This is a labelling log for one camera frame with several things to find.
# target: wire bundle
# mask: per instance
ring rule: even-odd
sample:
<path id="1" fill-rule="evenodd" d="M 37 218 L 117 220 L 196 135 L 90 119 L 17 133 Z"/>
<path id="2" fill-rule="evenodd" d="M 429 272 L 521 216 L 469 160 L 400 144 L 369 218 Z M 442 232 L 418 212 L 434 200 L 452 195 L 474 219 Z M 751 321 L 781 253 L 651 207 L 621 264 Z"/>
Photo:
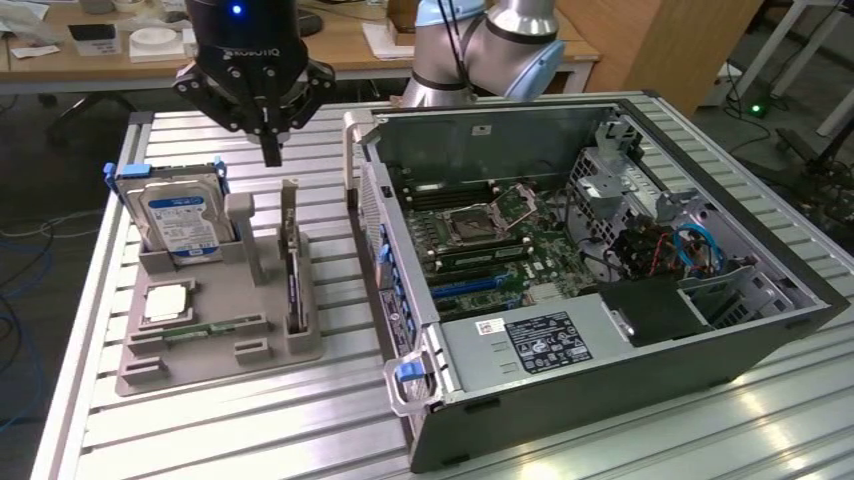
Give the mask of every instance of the wire bundle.
<path id="1" fill-rule="evenodd" d="M 700 225 L 695 223 L 685 223 L 684 225 L 679 225 L 675 231 L 672 232 L 672 244 L 676 248 L 676 252 L 679 255 L 679 259 L 681 260 L 681 263 L 684 263 L 687 267 L 691 267 L 691 268 L 695 267 L 693 261 L 691 260 L 689 255 L 684 251 L 685 245 L 683 243 L 681 232 L 692 232 L 692 233 L 696 233 L 700 237 L 703 237 L 705 245 L 708 245 L 709 254 L 711 256 L 715 257 L 717 261 L 715 272 L 717 273 L 721 272 L 723 266 L 725 265 L 725 257 L 723 256 L 723 252 L 720 251 L 720 248 L 717 247 L 717 244 L 715 243 L 715 239 L 711 236 L 711 233 L 708 233 L 708 230 L 705 230 L 705 228 L 703 228 Z"/>
<path id="2" fill-rule="evenodd" d="M 39 247 L 0 242 L 0 249 L 3 249 L 15 254 L 33 255 L 31 259 L 25 263 L 25 265 L 18 270 L 15 270 L 14 273 L 11 273 L 11 275 L 9 275 L 5 280 L 2 280 L 2 282 L 0 282 L 0 305 L 6 311 L 5 315 L 0 315 L 0 322 L 5 325 L 5 331 L 2 332 L 2 334 L 0 334 L 0 342 L 5 342 L 9 338 L 11 338 L 14 341 L 11 353 L 5 361 L 2 361 L 2 363 L 0 364 L 0 375 L 9 369 L 9 367 L 14 363 L 22 345 L 33 363 L 33 374 L 35 378 L 35 389 L 33 397 L 29 400 L 26 406 L 5 422 L 0 423 L 0 433 L 2 433 L 15 421 L 23 418 L 38 407 L 39 400 L 43 394 L 43 370 L 41 367 L 41 360 L 35 350 L 34 341 L 31 335 L 29 334 L 29 331 L 19 321 L 19 318 L 17 317 L 17 313 L 14 312 L 11 304 L 9 303 L 9 298 L 19 297 L 22 294 L 35 288 L 41 284 L 41 281 L 50 270 L 53 259 L 49 249 L 53 244 L 53 225 L 55 223 L 57 222 L 50 221 L 42 222 L 38 230 L 33 232 L 23 232 L 26 233 L 26 235 L 19 235 L 43 235 L 46 237 L 46 241 Z M 39 261 L 42 264 L 41 268 L 31 276 L 31 278 L 18 282 L 18 284 L 14 285 L 10 290 L 3 290 L 19 279 L 19 277 L 30 270 L 34 265 L 37 265 Z"/>
<path id="3" fill-rule="evenodd" d="M 41 235 L 42 237 L 47 237 L 47 230 L 51 230 L 51 227 L 65 223 L 67 220 L 74 220 L 77 218 L 82 218 L 82 217 L 89 217 L 93 215 L 99 215 L 104 213 L 104 210 L 85 210 L 81 212 L 74 212 L 69 215 L 61 216 L 61 217 L 55 217 L 55 218 L 50 218 L 49 220 L 43 221 L 41 223 L 41 225 L 38 226 L 38 228 L 35 230 L 29 230 L 25 232 L 7 232 L 5 230 L 0 230 L 0 235 L 2 235 L 3 237 L 7 238 L 23 238 L 23 237 L 30 237 L 33 235 Z M 77 238 L 77 237 L 82 237 L 85 235 L 90 235 L 93 233 L 97 233 L 98 229 L 93 228 L 90 230 L 85 230 L 82 232 L 77 232 L 77 233 L 67 233 L 67 234 L 62 234 L 62 235 L 55 235 L 54 233 L 50 233 L 49 236 L 51 236 L 53 238 Z"/>

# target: circuit board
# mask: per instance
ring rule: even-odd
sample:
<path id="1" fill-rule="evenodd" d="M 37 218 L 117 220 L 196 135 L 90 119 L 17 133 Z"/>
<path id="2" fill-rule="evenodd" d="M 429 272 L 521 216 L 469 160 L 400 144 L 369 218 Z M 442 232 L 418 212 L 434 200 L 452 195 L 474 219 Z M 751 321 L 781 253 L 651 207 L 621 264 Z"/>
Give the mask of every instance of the circuit board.
<path id="1" fill-rule="evenodd" d="M 596 283 L 548 205 L 520 184 L 490 204 L 404 214 L 442 321 L 571 298 Z"/>

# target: floor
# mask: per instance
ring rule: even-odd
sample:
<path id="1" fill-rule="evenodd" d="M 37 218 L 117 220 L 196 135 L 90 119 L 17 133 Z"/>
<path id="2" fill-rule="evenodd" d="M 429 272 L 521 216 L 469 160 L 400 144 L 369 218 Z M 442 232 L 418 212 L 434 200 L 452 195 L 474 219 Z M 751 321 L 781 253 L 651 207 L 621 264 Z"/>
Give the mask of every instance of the floor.
<path id="1" fill-rule="evenodd" d="M 744 37 L 732 55 L 733 63 L 748 64 L 767 33 L 760 31 Z M 773 76 L 795 48 L 793 42 L 783 45 L 763 72 L 765 80 Z M 398 91 L 400 84 L 380 87 L 393 92 Z M 816 148 L 823 147 L 827 140 L 812 131 L 852 87 L 854 73 L 823 58 L 813 58 L 788 91 L 788 112 L 771 111 L 761 123 L 769 129 L 793 128 Z M 745 101 L 759 96 L 763 90 L 761 86 L 753 88 Z M 349 88 L 341 93 L 340 100 L 353 101 L 362 96 L 365 100 L 370 99 L 368 88 L 361 91 Z M 140 110 L 189 108 L 168 91 L 133 92 L 126 97 Z M 54 108 L 42 108 L 34 97 L 21 96 L 14 107 L 0 114 L 0 228 L 6 231 L 31 229 L 39 219 L 98 209 L 104 205 L 106 188 L 99 170 L 105 162 L 116 159 L 126 112 L 110 104 L 98 105 L 69 128 L 67 146 L 50 147 L 43 142 L 42 127 L 61 108 L 70 106 L 77 99 L 75 95 L 62 95 Z M 0 103 L 7 102 L 7 98 L 0 99 Z M 724 148 L 761 134 L 757 128 L 731 119 L 719 109 L 700 110 L 693 121 Z M 773 148 L 772 141 L 748 145 L 739 150 L 739 155 L 773 168 L 792 160 Z M 845 144 L 840 157 L 847 161 L 854 158 L 854 140 Z M 97 215 L 69 220 L 57 227 L 55 233 L 86 231 L 97 226 L 97 222 Z M 35 235 L 19 240 L 21 244 L 37 249 L 46 239 Z M 17 316 L 34 339 L 43 382 L 42 395 L 31 411 L 22 421 L 0 431 L 0 477 L 3 479 L 17 480 L 29 475 L 93 244 L 94 235 L 55 239 L 50 247 L 53 265 L 43 281 L 11 300 Z M 10 252 L 0 245 L 0 278 L 6 278 L 27 258 L 31 257 Z M 10 347 L 9 341 L 0 343 L 0 358 L 7 357 Z M 22 350 L 18 361 L 0 376 L 0 424 L 27 404 L 35 392 L 37 375 L 31 358 L 25 353 Z"/>

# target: white box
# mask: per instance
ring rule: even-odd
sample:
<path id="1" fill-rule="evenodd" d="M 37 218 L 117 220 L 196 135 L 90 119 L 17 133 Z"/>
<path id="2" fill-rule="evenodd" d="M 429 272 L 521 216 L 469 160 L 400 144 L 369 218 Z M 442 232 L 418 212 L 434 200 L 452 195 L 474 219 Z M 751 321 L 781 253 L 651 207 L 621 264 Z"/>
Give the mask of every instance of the white box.
<path id="1" fill-rule="evenodd" d="M 77 54 L 82 57 L 121 53 L 121 36 L 112 24 L 67 25 Z"/>
<path id="2" fill-rule="evenodd" d="M 130 34 L 130 63 L 182 60 L 184 45 L 181 34 L 165 28 L 142 28 Z"/>

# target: table leg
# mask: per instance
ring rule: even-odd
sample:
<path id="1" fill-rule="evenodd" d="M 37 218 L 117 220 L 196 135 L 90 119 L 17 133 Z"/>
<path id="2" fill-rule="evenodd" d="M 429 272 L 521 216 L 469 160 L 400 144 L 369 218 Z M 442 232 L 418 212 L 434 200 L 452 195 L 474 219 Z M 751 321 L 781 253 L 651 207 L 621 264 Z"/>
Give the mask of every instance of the table leg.
<path id="1" fill-rule="evenodd" d="M 827 36 L 832 32 L 832 30 L 836 28 L 836 25 L 839 24 L 839 22 L 845 16 L 847 16 L 847 13 L 844 12 L 839 11 L 833 13 L 832 16 L 824 22 L 824 24 L 815 31 L 815 33 L 812 34 L 812 38 L 809 39 L 809 43 L 805 45 L 805 47 L 803 47 L 800 54 L 797 54 L 797 58 L 795 58 L 795 61 L 792 62 L 789 67 L 785 69 L 785 73 L 783 73 L 783 76 L 776 82 L 776 85 L 773 85 L 773 90 L 771 91 L 772 97 L 783 96 L 783 94 L 785 93 L 785 89 L 788 88 L 788 86 L 791 85 L 791 82 L 793 82 L 795 78 L 797 77 L 797 74 L 800 73 L 800 70 L 803 70 L 803 67 L 809 61 L 809 58 L 812 58 L 812 55 L 815 55 L 817 47 L 821 46 L 821 44 L 824 43 L 824 40 L 827 39 Z"/>
<path id="2" fill-rule="evenodd" d="M 761 71 L 761 68 L 764 68 L 764 64 L 768 62 L 771 55 L 773 55 L 776 47 L 779 47 L 779 44 L 783 42 L 783 38 L 785 38 L 788 30 L 791 30 L 795 21 L 800 17 L 800 14 L 807 7 L 805 4 L 805 1 L 795 0 L 793 4 L 791 5 L 788 13 L 783 17 L 783 20 L 779 22 L 779 25 L 776 26 L 776 29 L 773 30 L 768 41 L 764 42 L 764 46 L 761 47 L 756 58 L 749 64 L 747 72 L 744 72 L 744 75 L 741 76 L 741 79 L 735 86 L 735 91 L 737 92 L 739 96 L 744 95 L 744 92 L 749 88 L 749 85 L 752 85 L 752 81 L 759 76 L 759 72 Z"/>
<path id="3" fill-rule="evenodd" d="M 593 62 L 573 63 L 572 69 L 568 70 L 565 84 L 563 85 L 563 93 L 581 93 L 589 79 Z"/>
<path id="4" fill-rule="evenodd" d="M 817 133 L 821 137 L 825 137 L 832 134 L 839 127 L 841 126 L 841 122 L 844 122 L 845 118 L 854 115 L 854 89 L 848 93 L 844 100 L 832 111 L 832 113 L 827 116 L 827 120 L 821 123 L 821 126 L 817 127 L 815 133 Z"/>

